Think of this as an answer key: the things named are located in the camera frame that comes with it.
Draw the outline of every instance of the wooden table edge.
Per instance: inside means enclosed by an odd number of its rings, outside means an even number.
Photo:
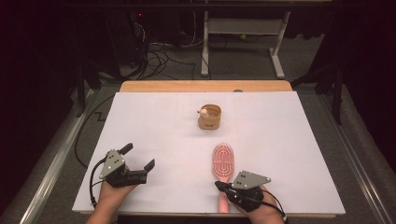
[[[125,81],[120,92],[292,91],[285,80],[147,80]]]

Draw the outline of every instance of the table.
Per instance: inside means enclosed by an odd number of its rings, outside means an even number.
[[[208,99],[223,109],[215,132],[197,128],[196,109]],[[120,214],[241,217],[233,207],[229,214],[216,212],[219,192],[211,174],[211,152],[223,141],[233,147],[235,171],[272,177],[267,187],[289,216],[345,213],[298,96],[283,80],[125,82],[113,101],[73,210],[92,211],[90,170],[111,148],[133,142],[134,149],[124,156],[132,170],[153,158],[156,167],[148,174],[148,183],[124,202]]]
[[[289,2],[287,0],[270,0],[271,2]],[[308,0],[305,2],[330,2],[332,0]],[[235,0],[220,0],[221,3],[235,2]],[[268,2],[268,0],[247,0],[241,1],[244,3],[251,2]],[[280,45],[282,43],[283,35],[285,34],[288,25],[290,11],[285,11],[283,18],[278,20],[252,20],[252,19],[210,19],[208,11],[204,16],[204,46],[202,51],[201,75],[207,76],[209,74],[209,48],[208,35],[209,34],[237,34],[237,35],[276,35],[276,44],[273,48],[269,48],[269,53],[273,66],[276,71],[276,76],[279,79],[284,79],[280,60],[277,56]]]

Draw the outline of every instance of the black cable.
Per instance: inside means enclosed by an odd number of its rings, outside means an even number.
[[[136,80],[141,80],[141,79],[142,79],[143,75],[145,74],[145,72],[146,72],[146,70],[147,70],[147,68],[148,68],[148,66],[149,66],[149,60],[148,60],[148,55],[147,55],[147,54],[148,54],[148,53],[146,52],[145,58],[144,58],[144,60],[143,60],[143,63],[145,64],[145,65],[144,65],[144,66],[145,66],[145,69],[142,70],[142,71],[138,74]]]
[[[91,172],[91,178],[90,178],[90,196],[91,196],[91,203],[92,203],[93,207],[96,206],[96,199],[95,199],[95,197],[93,196],[93,192],[92,192],[92,187],[93,187],[93,184],[92,184],[93,175],[95,174],[95,171],[96,171],[96,169],[98,168],[98,166],[99,166],[100,164],[104,163],[105,161],[106,161],[106,157],[104,157],[104,158],[101,159],[98,163],[96,163],[96,165],[93,166],[93,169],[92,169],[92,172]]]
[[[100,183],[102,183],[102,182],[104,182],[104,181],[105,181],[105,180],[98,181],[98,182],[94,183],[92,186],[94,187],[95,185],[100,184]]]
[[[165,44],[164,43],[162,43],[161,45],[160,44],[150,44],[150,45],[151,46],[158,46],[159,48],[155,49],[153,51],[148,51],[148,53],[155,55],[155,57],[152,57],[152,58],[148,59],[148,63],[151,62],[152,60],[158,60],[159,63],[156,64],[156,65],[150,65],[149,64],[148,67],[150,69],[152,69],[153,71],[150,74],[148,74],[148,75],[141,76],[139,79],[146,79],[148,77],[153,77],[153,76],[156,76],[158,74],[161,74],[161,75],[166,76],[166,77],[170,77],[172,79],[177,79],[175,77],[171,77],[171,76],[166,75],[166,74],[163,73],[163,71],[166,68],[166,65],[167,65],[168,61],[171,61],[173,63],[192,65],[191,76],[193,76],[193,72],[195,70],[195,65],[196,65],[195,63],[183,63],[183,62],[177,61],[175,59],[172,59],[166,53],[166,49],[165,49]]]
[[[279,200],[277,199],[277,197],[276,197],[274,194],[270,193],[269,191],[267,191],[267,190],[265,190],[265,189],[262,189],[262,191],[268,193],[269,195],[271,195],[271,196],[276,200],[277,204],[279,204],[279,207],[280,207],[280,208],[278,208],[278,207],[276,207],[276,206],[274,206],[274,205],[272,205],[272,204],[270,204],[270,203],[262,202],[262,204],[265,204],[265,205],[267,205],[267,206],[270,206],[270,207],[275,208],[275,210],[277,210],[277,211],[280,213],[280,215],[282,216],[283,221],[284,221],[285,223],[288,223],[288,217],[286,216],[285,211],[283,210],[282,204],[279,202]]]
[[[76,137],[76,142],[75,142],[75,148],[74,148],[74,152],[75,152],[75,156],[76,159],[78,160],[79,164],[81,164],[83,167],[85,167],[85,169],[88,169],[88,165],[86,165],[79,157],[78,157],[78,148],[77,148],[77,144],[78,144],[78,139],[81,136],[81,132],[85,127],[85,124],[87,123],[87,121],[90,119],[90,117],[92,116],[92,114],[94,112],[96,112],[96,110],[99,108],[99,106],[103,105],[106,101],[108,101],[109,99],[113,98],[115,95],[111,95],[109,97],[107,97],[103,102],[101,102],[96,108],[93,109],[93,111],[90,113],[90,115],[88,115],[87,118],[85,118],[84,122],[81,125],[81,128],[78,130],[78,134]]]
[[[141,63],[138,64],[138,66],[134,69],[134,71],[130,72],[128,75],[121,75],[123,77],[123,79],[117,78],[117,77],[105,77],[101,74],[99,74],[99,78],[101,78],[102,80],[106,81],[106,82],[123,82],[125,80],[130,80],[131,77],[134,77],[142,72],[144,72],[146,70],[147,64],[145,62],[145,60],[142,60]]]
[[[279,200],[277,199],[277,197],[276,197],[274,194],[272,194],[271,192],[269,192],[269,191],[267,191],[267,190],[265,190],[265,189],[262,189],[262,191],[264,191],[264,192],[268,193],[269,195],[273,196],[273,197],[275,198],[277,204],[279,204],[280,209],[281,209],[282,212],[283,212],[282,204],[280,204],[280,202],[279,202]]]
[[[163,76],[165,76],[165,77],[170,77],[170,78],[172,78],[173,80],[180,80],[180,79],[178,79],[177,77],[171,77],[171,76],[166,75],[165,73],[162,73],[162,72],[158,72],[158,74],[161,74],[161,75],[163,75]]]

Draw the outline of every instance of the metal rail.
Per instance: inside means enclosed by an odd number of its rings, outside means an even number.
[[[364,167],[361,164],[361,161],[359,160],[359,156],[356,153],[353,146],[350,144],[347,135],[344,132],[343,127],[341,125],[338,125],[334,120],[331,112],[332,107],[330,106],[329,101],[327,100],[326,96],[322,94],[319,95],[318,98],[319,101],[322,103],[323,107],[325,108],[330,120],[332,121],[332,125],[334,126],[335,130],[337,131],[344,145],[344,149],[345,149],[344,153],[346,155],[346,160],[348,161],[352,172],[356,176],[356,179],[358,180],[358,183],[361,186],[361,191],[366,197],[366,200],[370,205],[376,220],[378,221],[379,224],[392,224],[393,221],[390,218],[389,213],[385,208],[385,205],[382,203],[381,199],[379,198],[375,185],[373,184],[370,177],[364,170]]]
[[[67,139],[64,141],[62,146],[58,149],[55,158],[52,161],[52,164],[49,166],[49,169],[46,175],[41,181],[40,186],[38,187],[33,200],[30,202],[29,207],[27,208],[26,212],[24,213],[21,224],[30,224],[30,223],[37,223],[38,218],[41,214],[41,211],[44,208],[44,205],[52,192],[52,189],[58,179],[59,174],[62,171],[64,166],[64,162],[67,158],[67,155],[70,151],[70,148],[73,146],[75,139],[78,134],[78,130],[80,129],[84,119],[87,116],[87,111],[92,107],[92,102],[95,94],[92,90],[90,90],[87,94],[87,107],[86,110],[81,114],[81,116],[74,121],[73,128],[68,135]]]

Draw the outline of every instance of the gray carpet floor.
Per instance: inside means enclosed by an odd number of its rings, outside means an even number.
[[[292,81],[306,74],[318,50],[322,37],[304,40],[301,37],[285,39],[279,52],[286,80]],[[276,79],[274,68],[268,54],[268,48],[275,44],[275,39],[263,37],[258,41],[246,43],[229,39],[227,43],[222,37],[210,38],[209,77],[201,77],[201,47],[174,48],[165,46],[166,55],[162,58],[171,58],[179,63],[168,61],[161,74],[147,79]],[[152,50],[161,50],[161,46],[152,46]],[[151,55],[152,68],[148,68],[146,75],[154,71],[154,66],[161,60]],[[130,72],[129,66],[123,67],[123,73]],[[336,218],[306,218],[291,217],[290,223],[392,223],[396,220],[396,176],[390,170],[383,156],[379,153],[373,139],[368,134],[364,123],[353,106],[347,88],[343,89],[343,103],[341,116],[343,125],[342,134],[347,141],[340,137],[340,127],[334,125],[329,115],[328,103],[331,96],[316,95],[314,84],[304,84],[297,87],[305,114],[318,141],[319,148],[329,167],[332,179],[338,189],[346,214]],[[99,135],[105,124],[104,119],[108,113],[115,92],[120,89],[120,83],[106,81],[99,91],[95,91],[90,111],[91,114],[84,125],[74,147],[78,156],[88,164],[95,149]],[[76,115],[74,108],[68,120]],[[47,172],[59,145],[70,132],[67,121],[56,134],[51,144],[43,154],[29,179],[21,189],[7,211],[0,218],[1,223],[19,223],[29,203]],[[375,211],[375,206],[370,203],[370,195],[364,190],[360,174],[353,168],[353,162],[347,156],[346,142],[357,154],[364,167],[364,173],[369,176],[373,186],[381,199],[381,203],[389,213],[389,217],[382,218]],[[56,184],[43,207],[36,223],[83,223],[87,216],[73,212],[72,206],[77,196],[79,185],[85,175],[85,168],[80,165],[72,148]],[[157,217],[132,217],[132,223],[248,223],[245,219],[188,219],[188,218],[157,218]]]

